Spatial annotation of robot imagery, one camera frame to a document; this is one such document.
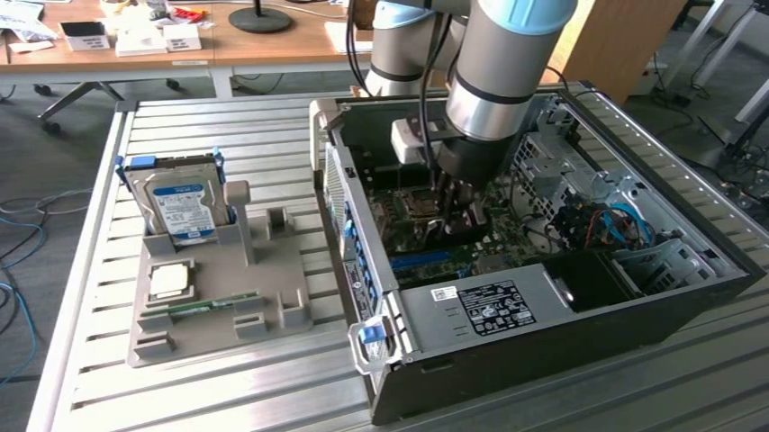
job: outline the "desk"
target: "desk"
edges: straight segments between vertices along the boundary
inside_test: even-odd
[[[571,90],[583,89],[574,84]],[[340,96],[152,101],[115,114],[28,431],[727,431],[765,424],[769,277],[658,345],[390,427],[370,425],[309,171],[308,141],[320,134],[309,133],[307,106]],[[766,231],[741,211],[727,211],[734,207],[723,195],[622,112],[596,95],[580,100],[629,152],[766,268]],[[249,182],[247,211],[284,206],[293,215],[316,326],[132,369],[124,360],[144,223],[115,176],[115,156],[183,156],[212,146],[227,159],[227,178]],[[603,146],[588,149],[602,165],[619,164]]]
[[[272,35],[252,35],[228,23],[229,12],[247,4],[196,4],[209,13],[215,26],[200,30],[203,49],[119,58],[113,49],[70,51],[66,42],[26,54],[0,56],[1,84],[76,83],[183,77],[211,77],[220,98],[233,97],[229,77],[236,74],[345,70],[345,56],[336,53],[323,23],[329,19],[284,10],[293,28]],[[321,14],[343,14],[339,6],[307,4]],[[96,0],[45,4],[42,22],[60,32],[58,23],[103,17]],[[6,42],[18,41],[8,32]]]

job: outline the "sticker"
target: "sticker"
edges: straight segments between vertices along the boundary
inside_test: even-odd
[[[455,286],[447,286],[444,288],[436,288],[434,290],[430,290],[430,292],[432,293],[432,300],[435,300],[435,302],[440,302],[442,300],[456,298],[456,287]]]
[[[515,329],[536,322],[512,281],[459,291],[459,300],[480,336]]]
[[[175,60],[171,62],[173,66],[205,66],[208,65],[207,60]]]
[[[200,202],[201,184],[159,187],[152,191],[168,234],[179,239],[197,239],[213,233],[211,209]]]

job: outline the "aluminum table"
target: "aluminum table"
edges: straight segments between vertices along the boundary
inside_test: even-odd
[[[313,198],[300,94],[139,103],[117,112],[29,431],[751,430],[769,423],[769,283],[706,312],[665,343],[372,427]],[[659,175],[762,265],[769,235],[638,125],[582,97]],[[599,143],[584,147],[618,163]],[[124,361],[143,221],[113,175],[116,155],[179,156],[217,146],[231,180],[251,183],[249,212],[284,205],[301,239],[316,326],[305,334],[140,369]]]

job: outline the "gray floor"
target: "gray floor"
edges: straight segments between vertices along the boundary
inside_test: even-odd
[[[667,62],[682,46],[691,29],[673,32],[661,49],[659,60]],[[769,77],[769,63],[749,54],[735,52],[713,78],[707,90],[711,100],[694,100],[690,111],[710,115],[729,124],[730,118],[747,102],[751,93]],[[248,86],[267,90],[276,76],[264,76],[257,81],[244,81]],[[687,81],[681,75],[679,84]],[[348,73],[296,74],[285,76],[273,93],[301,93],[323,90],[343,90],[354,82]],[[117,85],[121,94],[139,100],[165,100],[180,97],[212,97],[208,79],[183,79],[185,91],[179,94],[167,89],[163,81]],[[62,93],[70,85],[52,85]],[[16,95],[0,104],[0,201],[24,197],[41,197],[66,189],[90,186],[96,176],[96,165],[103,152],[103,143],[109,127],[112,100],[100,93],[89,94],[77,104],[53,119],[61,123],[64,133],[49,137],[38,129],[34,115],[50,102],[37,96],[30,86],[17,89]],[[629,100],[627,111],[654,131],[681,123],[685,118],[661,109],[647,98]],[[681,128],[666,134],[665,141],[677,149],[714,144],[697,126]],[[755,142],[769,140],[769,125],[762,128]],[[14,218],[16,221],[36,221],[38,216]],[[44,338],[53,332],[58,302],[66,284],[69,262],[74,254],[84,214],[56,216],[48,222],[48,240],[42,250],[12,269],[17,286],[26,295],[29,308]],[[0,224],[0,250],[6,250],[24,236],[17,228]],[[0,310],[0,322],[6,320],[8,308]],[[0,337],[0,375],[8,374],[29,352],[29,331],[18,317],[10,330]],[[38,374],[42,369],[45,346],[24,371],[24,375]],[[36,382],[10,383],[0,388],[0,429],[24,429],[29,415]]]

